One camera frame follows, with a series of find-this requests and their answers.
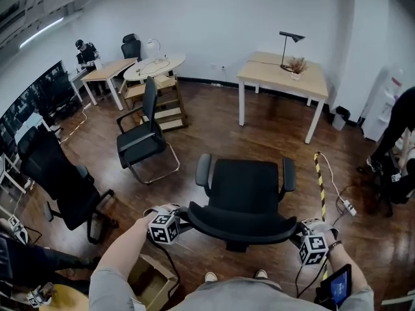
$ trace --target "round white table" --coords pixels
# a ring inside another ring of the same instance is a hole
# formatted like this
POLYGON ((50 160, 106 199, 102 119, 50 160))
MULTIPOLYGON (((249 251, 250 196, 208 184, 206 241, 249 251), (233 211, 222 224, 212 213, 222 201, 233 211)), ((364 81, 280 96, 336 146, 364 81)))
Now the round white table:
POLYGON ((160 62, 153 62, 153 58, 147 58, 140 62, 136 62, 124 73, 124 79, 129 81, 142 81, 148 76, 155 77, 172 71, 178 67, 186 56, 184 54, 172 54, 168 55, 166 60, 160 62))

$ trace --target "gray shirt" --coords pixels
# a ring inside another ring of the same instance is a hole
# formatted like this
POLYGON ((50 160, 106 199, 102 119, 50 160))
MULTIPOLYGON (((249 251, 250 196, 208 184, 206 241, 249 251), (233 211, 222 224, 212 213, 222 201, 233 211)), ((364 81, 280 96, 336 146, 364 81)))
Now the gray shirt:
MULTIPOLYGON (((90 311, 134 311, 134 293, 125 278, 111 269, 96 271, 89 287, 90 311)), ((303 310, 324 311, 322 306, 295 299, 261 281, 232 279, 203 284, 174 311, 303 310)), ((367 287, 347 298, 340 311, 374 310, 374 293, 367 287)))

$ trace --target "cardboard box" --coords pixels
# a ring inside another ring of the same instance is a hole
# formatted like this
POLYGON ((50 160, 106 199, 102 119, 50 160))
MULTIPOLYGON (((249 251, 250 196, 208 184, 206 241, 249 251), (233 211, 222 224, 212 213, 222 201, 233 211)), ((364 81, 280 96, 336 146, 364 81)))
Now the cardboard box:
POLYGON ((139 256, 128 277, 132 291, 137 300, 145 305, 146 311, 160 311, 169 300, 169 290, 177 280, 175 274, 147 255, 139 256))

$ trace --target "black cantilever chair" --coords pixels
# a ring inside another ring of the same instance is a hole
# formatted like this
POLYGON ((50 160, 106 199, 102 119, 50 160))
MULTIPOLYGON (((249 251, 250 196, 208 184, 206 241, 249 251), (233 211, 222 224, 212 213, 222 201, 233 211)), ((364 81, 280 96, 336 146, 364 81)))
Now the black cantilever chair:
POLYGON ((58 216, 70 230, 87 221, 88 241, 93 244, 102 242, 107 228, 118 226, 115 220, 96 210, 105 197, 114 195, 114 191, 109 189, 100 195, 86 167, 72 165, 53 132, 41 133, 32 127, 18 143, 18 153, 22 160, 21 171, 57 202, 60 213, 53 211, 49 202, 45 204, 48 221, 52 221, 54 215, 58 216), (104 219, 98 239, 91 236, 94 213, 104 219))
POLYGON ((294 162, 283 158, 284 182, 278 190, 275 163, 218 159, 209 186, 211 155, 202 154, 196 184, 209 197, 207 206, 189 204, 187 216, 200 232, 226 241, 226 249, 245 252, 250 244, 275 244, 289 239, 297 219, 278 214, 278 203, 296 186, 294 162))
POLYGON ((122 133, 117 137, 117 149, 121 166, 123 168, 128 167, 138 182, 146 185, 150 185, 159 179, 165 178, 166 176, 177 172, 180 168, 180 162, 177 159, 172 146, 164 139, 163 132, 161 131, 159 124, 154 119, 156 104, 157 86, 151 77, 147 77, 145 92, 143 95, 143 105, 129 111, 117 119, 118 127, 122 133), (143 111, 143 114, 147 116, 148 121, 140 124, 139 126, 135 126, 132 129, 124 131, 121 126, 121 121, 125 117, 138 111, 143 111), (170 146, 171 152, 177 162, 177 167, 173 171, 158 178, 154 178, 150 181, 143 181, 138 176, 132 165, 151 157, 154 154, 164 152, 167 145, 170 146))

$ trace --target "ceiling light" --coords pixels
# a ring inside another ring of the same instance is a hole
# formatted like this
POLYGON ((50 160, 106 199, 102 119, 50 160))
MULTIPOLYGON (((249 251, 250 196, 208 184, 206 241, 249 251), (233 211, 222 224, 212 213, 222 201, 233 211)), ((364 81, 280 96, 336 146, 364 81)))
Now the ceiling light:
POLYGON ((59 22, 61 22, 64 18, 60 18, 57 21, 49 24, 47 27, 44 27, 43 29, 41 29, 39 32, 35 33, 33 36, 31 36, 29 39, 25 40, 23 43, 21 43, 20 45, 20 49, 25 46, 28 42, 32 41, 34 38, 36 38, 37 36, 39 36, 43 31, 46 31, 47 29, 53 27, 55 24, 58 24, 59 22))

